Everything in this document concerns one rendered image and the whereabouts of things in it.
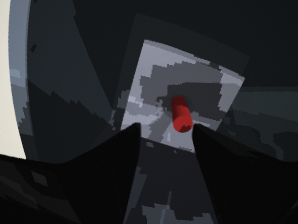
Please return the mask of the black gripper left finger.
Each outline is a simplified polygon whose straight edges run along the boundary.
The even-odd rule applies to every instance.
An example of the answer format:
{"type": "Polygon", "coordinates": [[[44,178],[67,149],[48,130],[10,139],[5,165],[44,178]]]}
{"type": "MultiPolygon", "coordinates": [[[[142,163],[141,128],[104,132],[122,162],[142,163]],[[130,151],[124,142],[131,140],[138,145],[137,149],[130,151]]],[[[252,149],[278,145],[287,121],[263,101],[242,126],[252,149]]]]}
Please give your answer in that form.
{"type": "Polygon", "coordinates": [[[0,155],[0,197],[69,224],[124,224],[141,136],[134,123],[61,164],[0,155]]]}

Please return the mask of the dark red peg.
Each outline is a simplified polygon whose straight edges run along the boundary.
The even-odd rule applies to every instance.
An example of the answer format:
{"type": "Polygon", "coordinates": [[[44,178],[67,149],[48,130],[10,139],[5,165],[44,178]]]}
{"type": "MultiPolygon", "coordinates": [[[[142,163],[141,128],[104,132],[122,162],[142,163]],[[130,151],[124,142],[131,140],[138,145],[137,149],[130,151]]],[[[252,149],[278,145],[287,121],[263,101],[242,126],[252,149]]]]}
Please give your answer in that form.
{"type": "Polygon", "coordinates": [[[188,132],[192,128],[192,115],[185,97],[176,96],[172,100],[173,128],[176,132],[188,132]]]}

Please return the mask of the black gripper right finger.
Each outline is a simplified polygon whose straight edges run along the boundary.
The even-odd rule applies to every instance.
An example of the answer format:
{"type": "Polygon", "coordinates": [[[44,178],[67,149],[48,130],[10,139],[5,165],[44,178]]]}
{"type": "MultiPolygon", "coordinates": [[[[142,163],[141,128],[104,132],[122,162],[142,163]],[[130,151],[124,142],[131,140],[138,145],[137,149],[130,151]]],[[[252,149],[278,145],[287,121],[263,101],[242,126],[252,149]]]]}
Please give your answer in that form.
{"type": "Polygon", "coordinates": [[[218,224],[283,224],[298,208],[298,161],[282,161],[193,124],[196,159],[218,224]]]}

